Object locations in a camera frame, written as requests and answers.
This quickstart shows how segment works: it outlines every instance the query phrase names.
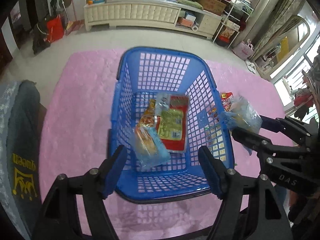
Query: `white floor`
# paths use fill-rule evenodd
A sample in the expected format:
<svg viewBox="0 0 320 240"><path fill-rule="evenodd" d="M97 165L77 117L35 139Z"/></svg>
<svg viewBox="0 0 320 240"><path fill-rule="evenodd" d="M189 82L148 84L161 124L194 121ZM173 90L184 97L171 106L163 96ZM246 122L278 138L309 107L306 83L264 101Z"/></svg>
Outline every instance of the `white floor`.
<svg viewBox="0 0 320 240"><path fill-rule="evenodd" d="M88 33L81 28L76 33L64 36L37 56L33 55L32 41L28 41L14 54L14 59L4 71L1 82L25 79L36 82L41 103L48 107L54 87L71 54L86 50L128 49L135 46L182 50L194 53L202 59L226 63L248 71L245 62L230 50L197 35L154 28L109 30L105 26L95 26Z"/></svg>

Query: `green towel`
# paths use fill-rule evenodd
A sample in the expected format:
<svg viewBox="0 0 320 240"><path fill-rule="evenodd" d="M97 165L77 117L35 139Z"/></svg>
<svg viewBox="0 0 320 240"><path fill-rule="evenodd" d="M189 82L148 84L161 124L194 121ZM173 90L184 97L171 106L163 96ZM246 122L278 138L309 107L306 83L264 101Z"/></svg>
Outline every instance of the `green towel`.
<svg viewBox="0 0 320 240"><path fill-rule="evenodd" d="M198 2L193 2L193 1L189 1L189 0L178 0L178 3L190 5L190 6L196 7L200 10L203 10L203 6Z"/></svg>

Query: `curtain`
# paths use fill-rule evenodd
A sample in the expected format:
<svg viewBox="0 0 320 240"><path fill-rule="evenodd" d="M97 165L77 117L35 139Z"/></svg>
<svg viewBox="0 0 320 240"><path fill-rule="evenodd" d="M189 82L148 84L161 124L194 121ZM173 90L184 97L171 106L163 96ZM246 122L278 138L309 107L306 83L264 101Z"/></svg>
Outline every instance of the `curtain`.
<svg viewBox="0 0 320 240"><path fill-rule="evenodd" d="M271 25L268 28L268 31L266 34L260 39L260 41L257 43L257 45L254 48L254 54L251 57L258 58L260 54L261 49L267 42L270 40L273 34L276 33L286 22L289 20L289 18L297 14L298 11L301 8L301 5L303 5L304 0L280 0L280 6L277 6L277 11L273 16L273 19L271 21Z"/></svg>

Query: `pink bag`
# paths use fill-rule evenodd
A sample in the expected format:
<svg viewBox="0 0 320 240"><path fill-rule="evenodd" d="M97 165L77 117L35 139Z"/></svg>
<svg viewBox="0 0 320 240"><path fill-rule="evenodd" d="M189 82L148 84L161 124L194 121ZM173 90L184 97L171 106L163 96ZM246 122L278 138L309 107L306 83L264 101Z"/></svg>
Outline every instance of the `pink bag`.
<svg viewBox="0 0 320 240"><path fill-rule="evenodd" d="M240 59L246 60L253 55L253 46L249 41L247 43L241 41L232 51Z"/></svg>

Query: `orange box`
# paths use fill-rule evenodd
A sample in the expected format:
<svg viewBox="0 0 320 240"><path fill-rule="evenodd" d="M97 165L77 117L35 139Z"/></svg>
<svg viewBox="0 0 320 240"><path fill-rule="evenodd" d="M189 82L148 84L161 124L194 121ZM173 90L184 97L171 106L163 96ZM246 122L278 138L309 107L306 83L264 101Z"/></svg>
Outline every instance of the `orange box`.
<svg viewBox="0 0 320 240"><path fill-rule="evenodd" d="M198 0L198 3L200 3L203 6L204 10L207 10L219 16L221 16L223 10L227 6L226 4L217 0Z"/></svg>
<svg viewBox="0 0 320 240"><path fill-rule="evenodd" d="M183 25L183 26L186 26L186 27L192 27L193 26L193 21L190 21L190 20L187 20L187 19L185 19L185 18L183 18L183 17L179 17L178 18L178 23L179 24L181 24L181 25Z"/></svg>

